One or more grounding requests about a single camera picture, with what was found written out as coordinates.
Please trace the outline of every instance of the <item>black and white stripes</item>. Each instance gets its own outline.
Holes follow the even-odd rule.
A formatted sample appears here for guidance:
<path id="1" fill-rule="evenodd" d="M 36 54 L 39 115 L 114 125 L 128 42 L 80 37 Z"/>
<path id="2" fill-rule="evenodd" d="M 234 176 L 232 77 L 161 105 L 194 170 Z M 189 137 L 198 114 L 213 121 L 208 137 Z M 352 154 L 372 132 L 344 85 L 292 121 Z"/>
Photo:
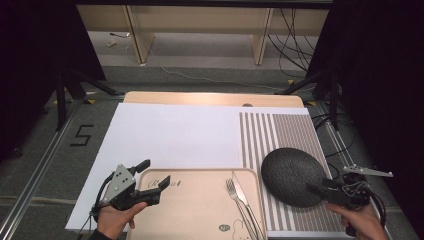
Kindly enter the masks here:
<path id="1" fill-rule="evenodd" d="M 325 162 L 312 121 L 308 114 L 239 113 L 240 155 L 243 167 L 256 171 L 260 183 L 268 231 L 343 232 L 339 216 L 323 204 L 295 208 L 276 200 L 262 183 L 260 166 L 271 151 L 281 147 L 303 150 L 315 157 L 327 176 Z"/>

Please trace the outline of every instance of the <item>knife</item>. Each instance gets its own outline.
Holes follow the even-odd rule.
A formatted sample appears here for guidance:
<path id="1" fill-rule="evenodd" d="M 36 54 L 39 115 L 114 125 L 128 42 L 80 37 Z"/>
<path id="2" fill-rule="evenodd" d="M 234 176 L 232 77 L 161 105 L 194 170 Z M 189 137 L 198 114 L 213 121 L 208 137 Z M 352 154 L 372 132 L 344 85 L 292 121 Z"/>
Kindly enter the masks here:
<path id="1" fill-rule="evenodd" d="M 238 181 L 237 176 L 234 172 L 233 172 L 233 182 L 236 188 L 238 198 L 240 199 L 240 201 L 244 203 L 244 206 L 246 207 L 247 212 L 249 213 L 250 219 L 252 219 L 258 240 L 264 240 L 265 238 L 264 238 L 264 235 L 262 234 L 261 228 L 259 227 L 258 221 L 256 221 L 255 215 L 253 214 L 253 211 L 250 208 L 249 203 L 247 202 L 246 195 L 244 195 L 240 182 Z"/>

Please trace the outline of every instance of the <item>hand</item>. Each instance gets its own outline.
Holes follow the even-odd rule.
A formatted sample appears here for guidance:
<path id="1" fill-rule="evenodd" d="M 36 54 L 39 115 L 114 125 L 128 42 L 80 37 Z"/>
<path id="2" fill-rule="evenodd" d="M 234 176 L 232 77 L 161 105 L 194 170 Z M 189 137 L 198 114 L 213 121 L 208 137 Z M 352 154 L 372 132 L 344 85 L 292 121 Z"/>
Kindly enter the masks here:
<path id="1" fill-rule="evenodd" d="M 348 210 L 336 204 L 326 203 L 325 207 L 338 213 L 342 217 L 345 227 L 352 225 L 356 229 L 356 238 L 359 240 L 387 240 L 380 220 L 370 204 L 358 210 Z"/>
<path id="2" fill-rule="evenodd" d="M 147 207 L 147 203 L 141 202 L 132 208 L 119 211 L 112 206 L 104 207 L 100 210 L 97 220 L 97 230 L 110 239 L 118 239 L 127 223 L 134 229 L 134 216 Z"/>

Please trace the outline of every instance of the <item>silver fork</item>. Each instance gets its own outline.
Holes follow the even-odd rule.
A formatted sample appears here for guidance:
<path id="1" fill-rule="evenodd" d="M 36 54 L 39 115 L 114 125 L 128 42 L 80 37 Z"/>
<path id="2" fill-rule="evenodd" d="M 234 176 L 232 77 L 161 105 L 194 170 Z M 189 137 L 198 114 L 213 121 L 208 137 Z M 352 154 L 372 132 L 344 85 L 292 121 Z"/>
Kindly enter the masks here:
<path id="1" fill-rule="evenodd" d="M 243 217 L 244 224 L 247 227 L 247 231 L 249 232 L 250 237 L 253 240 L 257 240 L 258 238 L 256 236 L 256 233 L 253 230 L 252 226 L 250 225 L 250 222 L 247 219 L 246 214 L 244 213 L 243 209 L 241 208 L 240 202 L 238 200 L 236 188 L 234 187 L 233 179 L 231 179 L 231 178 L 227 179 L 227 191 L 228 191 L 228 194 L 230 195 L 231 199 L 233 199 L 236 202 L 237 207 L 238 207 L 238 209 L 241 213 L 241 216 Z"/>

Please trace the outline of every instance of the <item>black handle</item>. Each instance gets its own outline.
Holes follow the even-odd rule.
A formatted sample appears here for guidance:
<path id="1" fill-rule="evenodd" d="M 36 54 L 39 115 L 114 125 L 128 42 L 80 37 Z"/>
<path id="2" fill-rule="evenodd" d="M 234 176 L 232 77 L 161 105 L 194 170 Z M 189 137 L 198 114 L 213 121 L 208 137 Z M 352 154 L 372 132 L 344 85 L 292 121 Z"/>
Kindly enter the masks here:
<path id="1" fill-rule="evenodd" d="M 356 237 L 356 229 L 354 227 L 352 227 L 352 225 L 349 225 L 346 228 L 346 234 L 351 236 L 351 237 Z"/>

